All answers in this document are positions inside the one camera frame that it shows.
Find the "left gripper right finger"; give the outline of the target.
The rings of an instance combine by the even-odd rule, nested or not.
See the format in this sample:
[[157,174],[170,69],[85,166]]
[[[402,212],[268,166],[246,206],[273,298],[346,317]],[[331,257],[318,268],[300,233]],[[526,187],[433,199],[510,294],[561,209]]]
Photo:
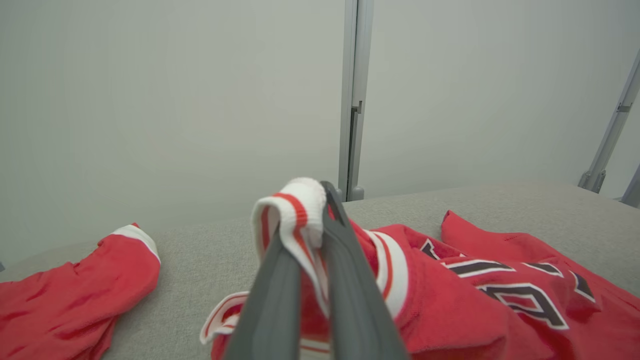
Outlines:
[[373,270],[334,185],[322,181],[321,253],[326,262],[331,355],[334,360],[407,360]]

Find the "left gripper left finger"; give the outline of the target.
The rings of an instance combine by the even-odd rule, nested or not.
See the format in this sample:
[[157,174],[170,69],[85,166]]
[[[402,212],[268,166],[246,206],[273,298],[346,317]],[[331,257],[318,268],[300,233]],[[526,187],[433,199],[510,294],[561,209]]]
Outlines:
[[225,360],[300,357],[301,269],[277,227],[224,352]]

